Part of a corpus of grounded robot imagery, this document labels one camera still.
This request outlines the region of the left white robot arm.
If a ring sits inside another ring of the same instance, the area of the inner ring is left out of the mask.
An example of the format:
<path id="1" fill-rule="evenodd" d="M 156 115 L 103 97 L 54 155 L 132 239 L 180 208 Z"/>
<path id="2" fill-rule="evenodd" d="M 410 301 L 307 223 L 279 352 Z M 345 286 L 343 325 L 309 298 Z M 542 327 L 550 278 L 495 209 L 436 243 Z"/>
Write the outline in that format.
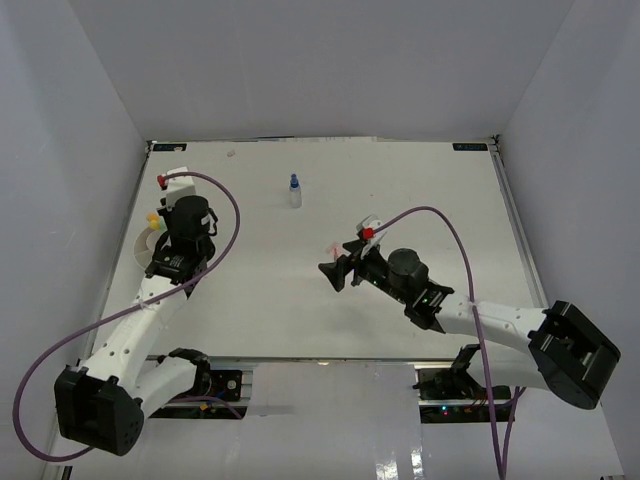
<path id="1" fill-rule="evenodd" d="M 209 260 L 217 218 L 208 201 L 188 195 L 165 211 L 161 235 L 145 270 L 134 310 L 78 368 L 54 383 L 62 437 L 118 456 L 138 440 L 145 420 L 184 393 L 199 399 L 211 387 L 204 354 L 177 349 L 149 372 L 147 356 L 163 329 L 186 303 Z"/>

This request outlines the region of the pink red pen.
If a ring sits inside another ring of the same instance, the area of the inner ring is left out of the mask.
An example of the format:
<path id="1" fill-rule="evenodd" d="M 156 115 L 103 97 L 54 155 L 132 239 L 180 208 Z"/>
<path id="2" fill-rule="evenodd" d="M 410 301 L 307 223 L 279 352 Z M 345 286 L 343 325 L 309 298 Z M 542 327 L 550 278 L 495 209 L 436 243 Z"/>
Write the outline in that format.
<path id="1" fill-rule="evenodd" d="M 333 258 L 337 258 L 344 254 L 344 249 L 341 244 L 333 242 L 327 247 L 326 253 L 331 255 Z"/>

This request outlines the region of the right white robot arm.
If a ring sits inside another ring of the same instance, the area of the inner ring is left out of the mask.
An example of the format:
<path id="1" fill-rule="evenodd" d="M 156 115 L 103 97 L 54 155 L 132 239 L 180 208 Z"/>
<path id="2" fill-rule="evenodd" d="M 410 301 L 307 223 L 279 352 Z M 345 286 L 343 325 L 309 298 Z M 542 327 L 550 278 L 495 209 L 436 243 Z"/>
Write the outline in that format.
<path id="1" fill-rule="evenodd" d="M 576 305 L 474 303 L 434 282 L 412 249 L 383 256 L 378 247 L 360 240 L 344 247 L 344 254 L 318 266 L 335 291 L 367 282 L 398 301 L 405 316 L 422 330 L 474 336 L 510 349 L 513 356 L 490 363 L 495 385 L 548 390 L 584 410 L 599 403 L 621 352 Z"/>

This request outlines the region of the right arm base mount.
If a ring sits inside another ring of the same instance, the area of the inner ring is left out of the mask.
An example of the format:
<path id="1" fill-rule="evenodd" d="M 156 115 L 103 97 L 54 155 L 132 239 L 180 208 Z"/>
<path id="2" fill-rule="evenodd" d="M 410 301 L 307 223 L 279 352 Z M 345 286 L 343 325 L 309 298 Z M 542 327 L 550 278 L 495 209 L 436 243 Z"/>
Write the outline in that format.
<path id="1" fill-rule="evenodd" d="M 419 397 L 420 420 L 426 424 L 489 423 L 486 388 L 469 374 L 481 358 L 478 344 L 463 347 L 452 362 L 417 366 L 413 389 Z"/>

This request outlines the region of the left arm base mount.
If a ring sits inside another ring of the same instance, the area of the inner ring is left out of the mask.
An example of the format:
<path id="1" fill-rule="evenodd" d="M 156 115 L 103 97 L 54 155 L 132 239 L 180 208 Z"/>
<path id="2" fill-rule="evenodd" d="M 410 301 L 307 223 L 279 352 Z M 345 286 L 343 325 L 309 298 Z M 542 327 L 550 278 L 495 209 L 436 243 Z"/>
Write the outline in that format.
<path id="1" fill-rule="evenodd" d="M 241 420 L 244 373 L 238 369 L 214 367 L 209 357 L 195 349 L 177 348 L 155 359 L 158 366 L 169 358 L 187 360 L 196 366 L 195 386 L 179 394 L 175 402 L 154 412 L 152 418 L 188 420 Z"/>

